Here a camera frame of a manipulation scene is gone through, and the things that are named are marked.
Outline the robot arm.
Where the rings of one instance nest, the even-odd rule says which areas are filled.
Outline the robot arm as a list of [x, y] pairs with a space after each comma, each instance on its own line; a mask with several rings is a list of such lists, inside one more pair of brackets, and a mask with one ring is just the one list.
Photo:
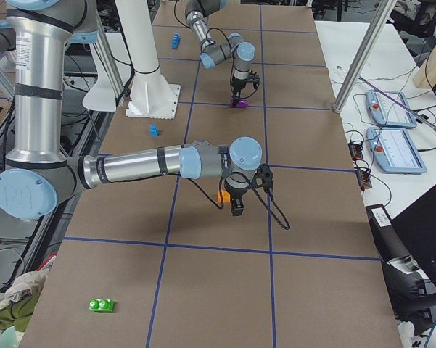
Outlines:
[[2, 150], [0, 208], [21, 220], [36, 220], [82, 191], [102, 184], [177, 175], [195, 181], [217, 177], [230, 196], [232, 215], [241, 215], [242, 197], [269, 176], [262, 148], [253, 138], [230, 145], [207, 141], [161, 146], [130, 154], [101, 154], [105, 132], [90, 109], [76, 141], [82, 151], [61, 143], [65, 47], [88, 44], [106, 72], [113, 104], [129, 96], [126, 114], [171, 120], [181, 88], [160, 70], [152, 21], [145, 1], [117, 1], [128, 77], [112, 56], [95, 1], [8, 1], [6, 25], [15, 37], [17, 62], [12, 106], [4, 135], [14, 144]]
[[217, 43], [212, 37], [205, 18], [226, 6], [225, 1], [189, 1], [186, 5], [184, 17], [187, 27], [193, 32], [200, 43], [200, 60], [206, 69], [231, 60], [232, 70], [229, 78], [231, 89], [230, 107], [245, 108], [248, 106], [247, 97], [242, 92], [251, 84], [253, 91], [260, 85], [259, 75], [252, 70], [255, 57], [255, 47], [244, 40], [238, 33], [225, 35], [223, 43]]

